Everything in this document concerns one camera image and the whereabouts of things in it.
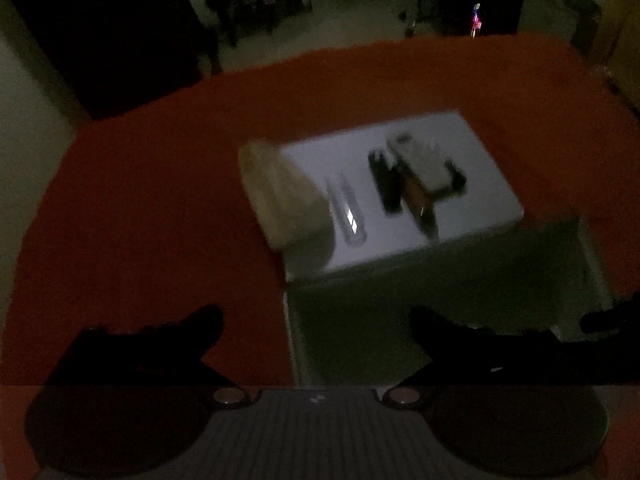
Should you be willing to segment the red tablecloth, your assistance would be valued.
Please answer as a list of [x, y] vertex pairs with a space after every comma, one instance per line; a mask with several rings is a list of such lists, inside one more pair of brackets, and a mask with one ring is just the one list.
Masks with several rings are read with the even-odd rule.
[[134, 332], [227, 312], [206, 358], [243, 385], [292, 382], [280, 260], [242, 189], [239, 147], [458, 110], [528, 226], [586, 220], [616, 296], [639, 286], [639, 126], [566, 42], [414, 38], [219, 75], [81, 127], [17, 259], [3, 335], [6, 478], [38, 470], [27, 403], [84, 327]]

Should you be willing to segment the white flat box lid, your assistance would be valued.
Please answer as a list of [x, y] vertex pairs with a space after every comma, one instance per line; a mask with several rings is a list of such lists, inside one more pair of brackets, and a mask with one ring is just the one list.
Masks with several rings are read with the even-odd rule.
[[[410, 211], [386, 214], [368, 162], [392, 134], [409, 133], [449, 160], [466, 179], [460, 194], [434, 205], [433, 233]], [[413, 116], [343, 130], [282, 148], [329, 197], [332, 229], [284, 253], [289, 283], [318, 282], [384, 268], [459, 242], [510, 229], [524, 210], [494, 159], [457, 112]]]

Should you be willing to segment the clear plastic pen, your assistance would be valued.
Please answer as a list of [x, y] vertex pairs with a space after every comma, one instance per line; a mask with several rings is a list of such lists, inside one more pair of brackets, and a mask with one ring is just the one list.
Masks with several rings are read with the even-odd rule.
[[327, 177], [326, 192], [345, 242], [350, 246], [362, 245], [367, 239], [364, 215], [344, 174], [339, 172]]

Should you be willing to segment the white remote control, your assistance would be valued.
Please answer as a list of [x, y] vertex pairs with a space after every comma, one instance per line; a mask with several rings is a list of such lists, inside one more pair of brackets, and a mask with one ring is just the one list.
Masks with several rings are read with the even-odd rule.
[[452, 189], [451, 174], [434, 148], [408, 132], [392, 133], [386, 141], [395, 157], [408, 167], [427, 192], [438, 194]]

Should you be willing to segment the beige tissue pack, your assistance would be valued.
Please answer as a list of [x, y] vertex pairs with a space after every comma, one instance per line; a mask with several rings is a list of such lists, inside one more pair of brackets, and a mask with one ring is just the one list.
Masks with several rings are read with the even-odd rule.
[[240, 147], [238, 163], [270, 248], [283, 250], [333, 228], [329, 200], [280, 146], [250, 141]]

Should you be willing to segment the black glasses case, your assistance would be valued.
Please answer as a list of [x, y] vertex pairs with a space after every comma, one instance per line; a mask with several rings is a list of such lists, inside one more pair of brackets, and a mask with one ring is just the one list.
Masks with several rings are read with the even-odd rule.
[[370, 151], [368, 162], [384, 211], [386, 214], [399, 214], [402, 211], [404, 180], [398, 166], [388, 166], [382, 150]]

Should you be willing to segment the orange black marker pen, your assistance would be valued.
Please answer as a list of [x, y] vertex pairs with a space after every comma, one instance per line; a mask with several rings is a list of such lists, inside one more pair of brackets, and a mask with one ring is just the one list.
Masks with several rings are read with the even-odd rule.
[[420, 181], [413, 176], [405, 178], [404, 201], [419, 229], [427, 236], [436, 236], [437, 222], [433, 202]]

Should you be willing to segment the white open cardboard box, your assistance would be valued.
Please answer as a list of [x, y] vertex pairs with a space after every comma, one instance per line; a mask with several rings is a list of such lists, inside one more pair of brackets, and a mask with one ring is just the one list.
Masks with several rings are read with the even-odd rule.
[[590, 229], [572, 219], [292, 285], [283, 307], [297, 387], [376, 388], [456, 351], [443, 322], [581, 340], [579, 318], [612, 300]]

